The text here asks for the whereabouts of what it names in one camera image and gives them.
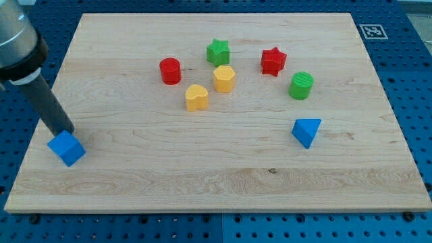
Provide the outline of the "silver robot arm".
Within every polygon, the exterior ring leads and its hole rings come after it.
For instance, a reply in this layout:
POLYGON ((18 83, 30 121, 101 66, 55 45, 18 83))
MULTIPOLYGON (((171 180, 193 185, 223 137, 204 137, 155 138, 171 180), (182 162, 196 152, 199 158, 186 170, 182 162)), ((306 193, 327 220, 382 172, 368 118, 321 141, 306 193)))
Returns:
POLYGON ((48 54, 44 38, 20 3, 1 0, 1 83, 21 80, 39 71, 48 54))

